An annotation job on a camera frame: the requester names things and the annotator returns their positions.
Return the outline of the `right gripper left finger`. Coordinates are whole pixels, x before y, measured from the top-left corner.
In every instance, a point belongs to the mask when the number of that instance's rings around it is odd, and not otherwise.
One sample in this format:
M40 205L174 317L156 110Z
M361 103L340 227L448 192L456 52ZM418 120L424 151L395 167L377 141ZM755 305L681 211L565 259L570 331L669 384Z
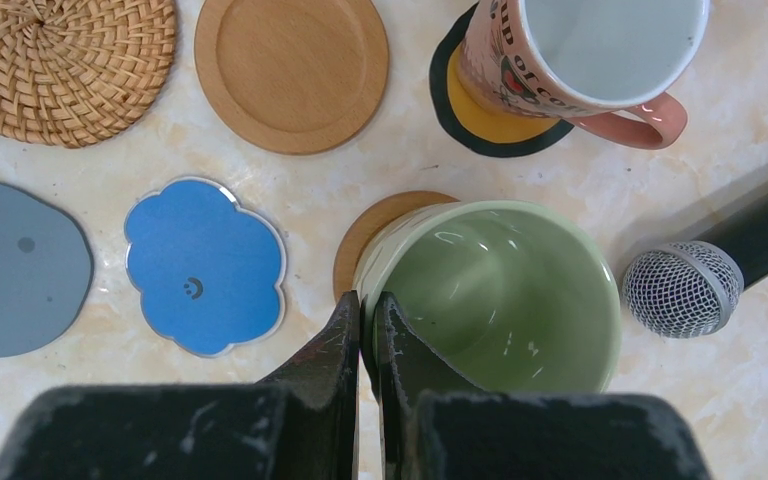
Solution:
M0 479L353 479L361 308L254 383L69 385L22 412Z

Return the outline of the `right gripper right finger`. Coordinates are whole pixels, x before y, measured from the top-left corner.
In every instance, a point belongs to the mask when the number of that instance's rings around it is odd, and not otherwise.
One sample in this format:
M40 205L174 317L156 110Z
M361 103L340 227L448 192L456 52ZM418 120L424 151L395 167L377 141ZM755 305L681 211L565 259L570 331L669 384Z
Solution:
M396 297L375 309L387 479L706 479L693 433L635 394L481 390L409 327Z

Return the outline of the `light green mug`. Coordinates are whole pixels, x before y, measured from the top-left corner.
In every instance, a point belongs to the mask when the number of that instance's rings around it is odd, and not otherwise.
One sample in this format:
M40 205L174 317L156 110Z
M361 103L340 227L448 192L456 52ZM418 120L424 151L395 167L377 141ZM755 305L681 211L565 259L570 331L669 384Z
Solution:
M412 331L495 392L601 392L621 345L617 282L595 242L544 206L514 200L410 207L372 226L352 288L362 357L377 370L375 305L391 293Z

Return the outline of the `light wooden coaster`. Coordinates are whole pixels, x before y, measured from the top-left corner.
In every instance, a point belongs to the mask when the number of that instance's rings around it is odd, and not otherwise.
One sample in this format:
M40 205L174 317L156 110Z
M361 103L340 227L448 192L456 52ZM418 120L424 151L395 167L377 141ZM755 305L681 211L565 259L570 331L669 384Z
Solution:
M271 152L333 149L375 115L389 45L370 1L207 1L194 59L223 123Z
M332 273L334 299L338 301L344 292L351 290L364 250L388 225L420 208L457 201L444 193L415 190L388 196L366 209L349 227L337 248Z

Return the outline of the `blue flower coaster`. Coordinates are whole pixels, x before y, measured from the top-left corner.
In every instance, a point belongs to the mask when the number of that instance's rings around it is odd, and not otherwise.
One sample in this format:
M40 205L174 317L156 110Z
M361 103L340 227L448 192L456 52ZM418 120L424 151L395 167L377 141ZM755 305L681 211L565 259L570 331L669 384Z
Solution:
M284 242L226 187L200 177L176 179L131 208L124 234L129 280L160 337L210 358L280 328Z

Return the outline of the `grey blue coaster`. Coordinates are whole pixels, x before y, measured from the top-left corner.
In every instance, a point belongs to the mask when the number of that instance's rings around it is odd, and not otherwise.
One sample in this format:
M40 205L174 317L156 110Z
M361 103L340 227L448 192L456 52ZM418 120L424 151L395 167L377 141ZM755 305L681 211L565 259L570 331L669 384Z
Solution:
M78 317L94 273L79 224L0 183L0 358L40 349Z

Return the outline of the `small pink cup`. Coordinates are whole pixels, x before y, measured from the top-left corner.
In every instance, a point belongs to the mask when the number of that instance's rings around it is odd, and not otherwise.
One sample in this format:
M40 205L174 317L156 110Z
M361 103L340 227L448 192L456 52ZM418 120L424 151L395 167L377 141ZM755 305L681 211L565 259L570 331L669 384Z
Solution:
M695 0L481 1L455 72L491 111L663 149L688 123L667 90L694 58L709 10Z

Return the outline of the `woven rattan coaster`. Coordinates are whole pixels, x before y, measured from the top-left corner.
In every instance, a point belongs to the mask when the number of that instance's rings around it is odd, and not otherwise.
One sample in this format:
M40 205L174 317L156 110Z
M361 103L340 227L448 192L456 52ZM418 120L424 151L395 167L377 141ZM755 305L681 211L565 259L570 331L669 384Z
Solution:
M0 1L0 135L81 148L136 123L176 51L173 1Z

